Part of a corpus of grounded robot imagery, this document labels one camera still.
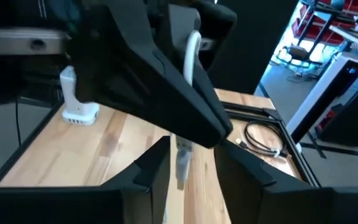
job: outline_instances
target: white device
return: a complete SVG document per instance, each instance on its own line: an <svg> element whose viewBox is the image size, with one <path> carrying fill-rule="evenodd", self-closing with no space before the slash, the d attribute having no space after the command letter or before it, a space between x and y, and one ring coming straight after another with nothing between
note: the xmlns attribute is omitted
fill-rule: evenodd
<svg viewBox="0 0 358 224"><path fill-rule="evenodd" d="M293 136L295 132L302 133L302 131L300 131L301 129L310 128L310 123L314 123L318 120L318 117L320 117L322 113L319 111L326 109L322 107L332 102L328 97L332 95L332 93L329 92L333 89L333 83L336 83L338 78L344 75L344 72L351 73L353 71L352 67L355 64L358 64L358 56L348 52L341 52L333 58L327 70L318 80L290 122L288 122L287 130L289 134Z"/></svg>
<svg viewBox="0 0 358 224"><path fill-rule="evenodd" d="M71 124L92 125L99 115L99 105L93 102L80 103L75 98L75 80L76 76L72 66L67 66L60 73L60 83L66 104L62 113L63 119Z"/></svg>
<svg viewBox="0 0 358 224"><path fill-rule="evenodd" d="M190 86L193 86L194 63L198 57L200 46L201 34L197 30L194 30L187 40L185 61L183 64L183 76ZM178 149L176 161L177 187L179 190L183 190L188 178L189 164L193 153L193 143L180 136L177 136L176 140Z"/></svg>

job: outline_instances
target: red shelf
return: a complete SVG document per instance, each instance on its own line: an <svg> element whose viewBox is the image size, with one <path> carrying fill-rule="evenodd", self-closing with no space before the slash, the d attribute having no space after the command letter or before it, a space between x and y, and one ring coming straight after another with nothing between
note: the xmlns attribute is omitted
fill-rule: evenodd
<svg viewBox="0 0 358 224"><path fill-rule="evenodd" d="M331 0L319 0L319 2L323 2L325 4L330 4ZM350 11L351 14L358 15L358 0L346 0L345 6L343 7L343 12Z"/></svg>
<svg viewBox="0 0 358 224"><path fill-rule="evenodd" d="M297 18L296 21L292 24L292 32L295 37L300 37L302 34L302 31L305 29L306 24L302 24L299 27L300 19ZM320 26L312 25L306 34L306 39L315 40L317 38L317 35L319 34L321 30ZM331 30L328 30L321 39L321 42L325 42L327 44L331 45L339 45L343 42L343 37L337 33L334 33Z"/></svg>
<svg viewBox="0 0 358 224"><path fill-rule="evenodd" d="M302 6L302 8L301 8L300 11L299 11L299 13L300 13L300 15L301 15L301 18L303 18L303 16L305 16L307 10L308 10L308 6L306 6L306 5ZM305 19L303 20L303 23L307 23L307 22L309 21L310 17L311 17L311 13L309 12L309 13L306 15ZM314 24L314 25L317 25L317 26L323 26L325 23L326 23L326 21L324 21L323 19L318 18L318 17L316 17L316 18L314 19L314 22L313 22L313 24ZM333 25L333 26L337 26L337 27L342 27L342 28L344 28L344 29L350 29L350 28L355 28L355 27L356 27L356 23L355 23L355 22L352 23L352 24L345 24L345 23L333 21L332 25Z"/></svg>

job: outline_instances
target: black metal frame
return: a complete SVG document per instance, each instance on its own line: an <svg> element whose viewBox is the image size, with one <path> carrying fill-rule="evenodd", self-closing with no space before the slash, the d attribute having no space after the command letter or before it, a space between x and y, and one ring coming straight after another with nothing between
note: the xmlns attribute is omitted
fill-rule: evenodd
<svg viewBox="0 0 358 224"><path fill-rule="evenodd" d="M314 137L313 137L313 135L310 133L310 131L308 131L308 134L307 134L307 135L308 135L310 141L313 143L313 146L314 146L313 149L316 149L316 150L317 150L317 152L318 152L318 154L320 155L321 158L327 159L327 156L326 156L326 155L324 154L324 152L319 148L319 146L318 146L316 140L314 139Z"/></svg>
<svg viewBox="0 0 358 224"><path fill-rule="evenodd" d="M59 101L52 107L49 113L41 120L38 126L30 133L29 137L19 146L13 155L5 162L5 164L0 168L0 181L4 176L9 172L9 170L14 166L17 160L23 155L27 148L32 144L36 137L41 133L41 131L46 127L49 121L53 118L56 112L63 105L63 101Z"/></svg>
<svg viewBox="0 0 358 224"><path fill-rule="evenodd" d="M23 155L25 150L27 150L27 148L32 144L32 142L40 134L44 127L46 127L46 125L49 123L55 113L59 110L62 104L63 102L59 101L50 110L48 115L46 115L46 117L41 121L41 123L36 127L36 129L31 133L31 135L22 143L22 145L15 151L15 153L8 159L8 161L0 168L0 181L14 166L17 160ZM285 137L283 141L285 141L285 144L288 147L287 151L292 156L295 166L301 175L301 178L313 187L320 187L320 183L313 174L313 171L311 170L303 155L300 154L296 149L295 142L288 134L285 128L285 123L283 122L279 113L276 110L238 105L235 103L228 103L223 101L222 104L231 119L236 119L240 121L264 121L281 130L283 136Z"/></svg>
<svg viewBox="0 0 358 224"><path fill-rule="evenodd" d="M296 149L295 142L289 135L287 129L285 128L284 121L281 119L276 110L237 105L228 102L222 102L222 104L231 119L248 122L263 121L278 128L285 137L285 139L282 140L287 145L287 151L292 156L293 162L295 163L296 169L301 175L302 180L313 187L321 187L306 159Z"/></svg>
<svg viewBox="0 0 358 224"><path fill-rule="evenodd" d="M0 223L29 223L40 216L45 218L39 223L87 222L94 217L101 223L127 223L132 217L142 217L142 223L162 223L169 163L170 137L162 136L118 175L98 186L0 187Z"/></svg>
<svg viewBox="0 0 358 224"><path fill-rule="evenodd" d="M308 144L308 143L300 143L302 147L307 147L310 149L316 149L314 144ZM319 150L326 151L326 152L336 152L341 154L347 154L352 156L358 156L358 151L350 150L350 149L341 149L337 147L329 147L329 146L318 146Z"/></svg>

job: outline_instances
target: floor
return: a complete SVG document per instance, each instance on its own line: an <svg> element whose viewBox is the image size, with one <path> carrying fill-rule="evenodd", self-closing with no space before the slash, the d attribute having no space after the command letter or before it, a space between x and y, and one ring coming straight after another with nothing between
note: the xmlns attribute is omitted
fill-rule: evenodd
<svg viewBox="0 0 358 224"><path fill-rule="evenodd" d="M281 66L269 65L261 80L265 91L286 123L289 122L316 84L315 81L289 82L287 80L289 76L293 76L291 70ZM346 101L357 89L358 79L340 100ZM255 94L259 95L260 92L261 90L259 89ZM311 143L311 140L308 136L305 136L301 142ZM317 142L322 146L358 150L358 148L353 147ZM302 153L322 186L358 186L358 156L324 151L325 159L319 155L316 149L306 147L302 148Z"/></svg>

